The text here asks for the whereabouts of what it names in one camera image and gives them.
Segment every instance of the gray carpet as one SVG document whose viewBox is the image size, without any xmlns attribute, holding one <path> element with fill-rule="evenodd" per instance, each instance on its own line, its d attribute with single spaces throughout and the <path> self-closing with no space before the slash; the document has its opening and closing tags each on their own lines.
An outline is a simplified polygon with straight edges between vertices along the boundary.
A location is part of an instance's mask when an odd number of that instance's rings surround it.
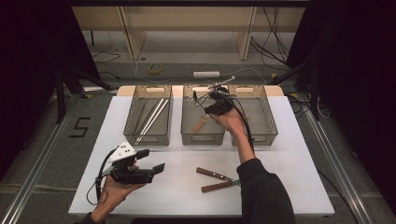
<svg viewBox="0 0 396 224">
<path fill-rule="evenodd" d="M 102 80 L 113 86 L 148 84 L 147 81 L 139 80 L 134 77 L 133 63 L 99 63 L 99 71 L 107 71 L 120 76 L 115 79 L 109 74 L 101 74 Z M 270 74 L 274 72 L 270 68 L 262 65 L 210 65 L 210 64 L 165 64 L 163 73 L 158 76 L 150 75 L 146 68 L 149 64 L 140 63 L 138 76 L 149 78 L 150 80 L 165 80 L 167 84 L 184 84 L 181 78 L 192 78 L 193 71 L 220 71 L 222 74 L 229 74 L 242 68 L 252 67 L 260 72 L 267 81 L 271 80 Z M 247 70 L 235 75 L 237 83 L 251 84 L 259 83 L 262 80 L 251 70 Z M 84 86 L 93 86 L 87 80 L 81 80 Z M 282 83 L 284 91 L 292 91 L 292 80 Z M 50 160 L 46 165 L 39 185 L 46 185 L 57 188 L 53 191 L 43 191 L 35 189 L 26 204 L 18 223 L 73 223 L 80 220 L 67 214 L 68 207 L 73 200 L 74 190 L 85 170 L 86 163 L 91 155 L 96 137 L 99 134 L 102 122 L 106 115 L 106 110 L 110 103 L 111 94 L 93 94 L 91 98 L 78 100 L 73 108 L 69 120 L 66 123 L 62 136 L 51 154 Z M 305 114 L 296 114 L 298 123 L 303 133 L 308 149 L 311 153 L 315 165 L 337 186 L 336 178 L 327 161 L 323 149 L 318 142 Z M 82 130 L 75 130 L 74 126 L 78 118 L 84 119 L 80 122 L 81 126 L 88 127 L 84 137 L 70 138 L 70 135 L 82 134 Z M 15 160 L 7 175 L 3 178 L 2 184 L 21 184 L 29 173 L 29 169 L 34 165 L 41 149 L 46 144 L 56 121 L 56 102 L 50 101 L 48 108 L 43 114 L 42 120 L 37 125 L 30 141 L 27 142 L 26 149 L 22 151 Z M 349 143 L 345 139 L 342 130 L 335 118 L 322 119 L 321 125 L 329 136 L 340 160 L 344 164 L 355 188 L 361 195 L 376 224 L 396 223 L 395 216 L 391 213 L 384 199 L 379 194 L 375 184 L 367 175 L 359 159 L 351 155 Z M 329 193 L 331 202 L 335 207 L 335 214 L 331 217 L 297 217 L 298 223 L 354 223 L 348 208 L 336 194 L 333 187 L 322 178 L 325 189 Z M 12 202 L 18 188 L 8 187 L 0 192 L 0 213 L 4 214 L 7 206 Z M 130 223 L 131 219 L 125 217 L 111 217 L 107 223 Z"/>
</svg>

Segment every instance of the roll of tape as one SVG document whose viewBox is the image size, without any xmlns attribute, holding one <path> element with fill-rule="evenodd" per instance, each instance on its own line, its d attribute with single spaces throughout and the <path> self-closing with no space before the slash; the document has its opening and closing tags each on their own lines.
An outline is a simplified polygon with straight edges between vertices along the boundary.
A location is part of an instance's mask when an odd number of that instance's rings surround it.
<svg viewBox="0 0 396 224">
<path fill-rule="evenodd" d="M 162 64 L 152 64 L 148 67 L 148 72 L 152 75 L 158 75 L 163 71 Z"/>
</svg>

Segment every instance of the scissors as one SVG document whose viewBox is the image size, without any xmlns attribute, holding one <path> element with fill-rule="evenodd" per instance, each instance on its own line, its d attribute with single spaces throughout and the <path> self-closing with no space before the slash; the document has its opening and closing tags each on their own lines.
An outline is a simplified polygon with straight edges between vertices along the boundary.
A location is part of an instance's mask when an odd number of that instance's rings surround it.
<svg viewBox="0 0 396 224">
<path fill-rule="evenodd" d="M 211 190 L 215 190 L 215 189 L 228 188 L 228 187 L 235 186 L 235 185 L 241 187 L 241 181 L 239 179 L 232 179 L 228 176 L 221 175 L 221 174 L 218 174 L 213 171 L 208 171 L 201 167 L 198 167 L 196 172 L 199 174 L 202 174 L 202 175 L 209 175 L 209 176 L 215 177 L 217 179 L 225 180 L 225 182 L 222 182 L 222 183 L 202 187 L 203 193 L 211 191 Z"/>
</svg>

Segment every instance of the floor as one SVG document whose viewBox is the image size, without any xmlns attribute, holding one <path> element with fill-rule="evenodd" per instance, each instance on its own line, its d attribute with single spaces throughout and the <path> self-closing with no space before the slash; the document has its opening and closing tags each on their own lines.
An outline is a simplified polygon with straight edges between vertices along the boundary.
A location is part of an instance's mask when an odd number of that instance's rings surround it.
<svg viewBox="0 0 396 224">
<path fill-rule="evenodd" d="M 151 32 L 135 62 L 129 58 L 122 33 L 93 32 L 94 46 L 91 33 L 83 34 L 102 80 L 112 86 L 165 81 L 179 84 L 192 80 L 194 71 L 220 71 L 221 75 L 236 72 L 234 75 L 241 82 L 260 81 L 264 84 L 264 80 L 268 82 L 273 76 L 286 73 L 279 68 L 287 68 L 276 60 L 264 58 L 264 62 L 272 67 L 265 66 L 262 56 L 254 48 L 249 49 L 247 60 L 241 61 L 233 33 Z M 263 43 L 267 35 L 255 33 L 253 37 Z M 292 39 L 293 34 L 282 34 L 286 48 L 290 47 Z M 274 38 L 267 42 L 266 47 L 281 57 Z M 156 77 L 149 74 L 147 68 L 151 64 L 162 64 L 163 72 Z M 284 92 L 292 92 L 294 82 L 295 77 L 280 86 Z M 73 223 L 80 220 L 80 217 L 68 215 L 68 207 L 91 155 L 111 97 L 117 93 L 98 91 L 97 86 L 86 80 L 81 80 L 81 84 L 87 90 L 84 97 L 66 94 L 68 113 L 63 126 L 55 124 L 56 98 L 49 100 L 39 125 L 26 143 L 26 149 L 1 181 L 0 214 L 7 214 L 13 203 L 19 203 L 19 209 L 16 209 L 19 213 L 14 219 L 17 223 Z M 298 96 L 302 101 L 307 100 L 305 92 L 298 93 Z M 325 174 L 321 176 L 322 182 L 335 209 L 331 217 L 297 217 L 298 223 L 355 223 L 352 214 L 360 223 L 396 223 L 395 216 L 359 158 L 353 156 L 336 115 L 328 110 L 325 102 L 320 104 L 322 117 L 319 122 L 312 119 L 307 107 L 296 103 L 291 103 L 291 106 L 313 161 Z M 71 137 L 81 134 L 81 130 L 74 129 L 78 119 L 80 126 L 89 127 L 83 138 Z M 32 177 L 32 168 L 35 167 L 38 169 Z M 343 191 L 349 203 L 359 203 L 352 207 L 352 212 L 324 176 Z M 33 186 L 28 188 L 29 192 L 23 198 L 21 189 L 26 187 L 30 178 Z M 129 217 L 110 217 L 107 221 L 130 222 Z"/>
</svg>

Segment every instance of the white table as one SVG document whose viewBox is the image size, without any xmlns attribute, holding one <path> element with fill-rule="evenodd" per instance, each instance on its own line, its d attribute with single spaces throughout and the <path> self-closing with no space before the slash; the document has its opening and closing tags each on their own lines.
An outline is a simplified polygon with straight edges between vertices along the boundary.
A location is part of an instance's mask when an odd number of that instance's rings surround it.
<svg viewBox="0 0 396 224">
<path fill-rule="evenodd" d="M 270 147 L 255 147 L 256 156 L 269 172 L 282 180 L 296 215 L 329 216 L 332 204 L 318 176 L 290 103 L 285 96 L 269 96 L 278 136 Z M 123 129 L 132 97 L 113 97 L 99 132 L 87 168 L 78 186 L 69 213 L 85 216 L 94 208 L 86 194 L 107 153 L 126 141 Z M 240 188 L 230 187 L 202 193 L 201 187 L 221 182 L 195 172 L 202 167 L 231 178 L 238 178 L 239 159 L 231 136 L 226 133 L 221 146 L 184 146 L 181 142 L 182 99 L 175 96 L 170 145 L 135 147 L 150 149 L 150 155 L 137 164 L 143 169 L 165 162 L 163 173 L 153 182 L 133 192 L 113 212 L 131 217 L 240 217 Z M 96 202 L 95 190 L 89 198 Z"/>
</svg>

